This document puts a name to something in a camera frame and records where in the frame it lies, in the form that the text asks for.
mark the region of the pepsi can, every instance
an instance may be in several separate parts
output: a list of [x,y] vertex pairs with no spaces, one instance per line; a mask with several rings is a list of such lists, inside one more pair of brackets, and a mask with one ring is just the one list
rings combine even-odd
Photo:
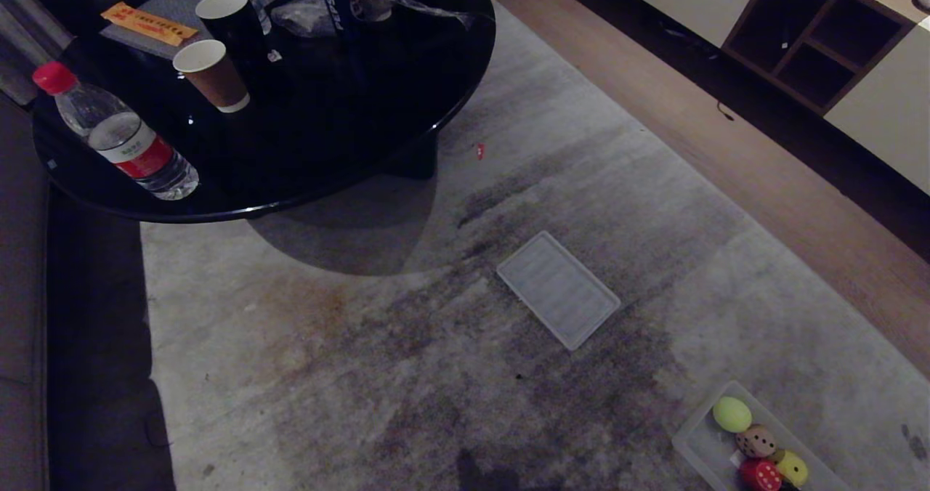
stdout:
[[358,15],[360,14],[359,0],[324,0],[329,17],[333,20],[336,34],[345,41],[354,41],[359,38]]

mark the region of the red dice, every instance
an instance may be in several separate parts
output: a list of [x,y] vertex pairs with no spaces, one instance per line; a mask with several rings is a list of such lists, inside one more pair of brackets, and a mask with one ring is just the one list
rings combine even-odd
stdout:
[[772,462],[750,458],[740,466],[740,478],[753,491],[778,491],[781,475]]

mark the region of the brown dice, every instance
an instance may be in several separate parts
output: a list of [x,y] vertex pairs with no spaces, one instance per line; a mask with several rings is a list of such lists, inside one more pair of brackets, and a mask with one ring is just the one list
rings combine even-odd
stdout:
[[737,434],[737,447],[749,458],[765,458],[776,450],[775,438],[760,424]]

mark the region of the brown paper cup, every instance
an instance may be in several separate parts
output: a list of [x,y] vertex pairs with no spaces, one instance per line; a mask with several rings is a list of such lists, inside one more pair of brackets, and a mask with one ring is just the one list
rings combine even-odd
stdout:
[[182,72],[200,93],[223,113],[235,113],[251,97],[239,72],[220,41],[197,41],[174,57],[175,70]]

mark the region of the dark floor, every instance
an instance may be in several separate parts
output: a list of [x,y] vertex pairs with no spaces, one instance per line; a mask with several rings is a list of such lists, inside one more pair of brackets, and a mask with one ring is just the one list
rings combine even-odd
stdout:
[[930,262],[930,196],[869,150],[641,0],[578,0],[773,138]]
[[173,491],[149,379],[139,223],[77,206],[53,188],[48,251],[52,489]]

